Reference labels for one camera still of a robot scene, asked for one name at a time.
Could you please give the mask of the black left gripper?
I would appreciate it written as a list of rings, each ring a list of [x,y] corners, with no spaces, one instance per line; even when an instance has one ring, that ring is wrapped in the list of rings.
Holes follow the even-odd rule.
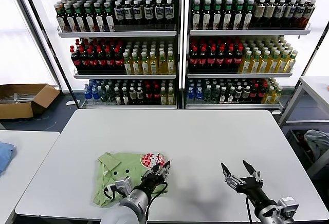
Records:
[[[161,195],[166,192],[168,186],[166,177],[169,174],[170,160],[163,166],[160,163],[154,165],[141,177],[140,189],[147,195]]]

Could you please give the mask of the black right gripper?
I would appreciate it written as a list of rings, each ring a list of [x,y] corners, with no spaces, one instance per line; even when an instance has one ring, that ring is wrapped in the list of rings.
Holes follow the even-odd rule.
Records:
[[[261,172],[257,171],[245,160],[243,160],[243,165],[250,176],[240,179],[233,175],[224,163],[221,163],[223,174],[225,176],[224,181],[235,191],[239,191],[239,193],[248,196],[255,208],[264,208],[270,205],[270,199],[262,190],[263,180],[261,178]]]

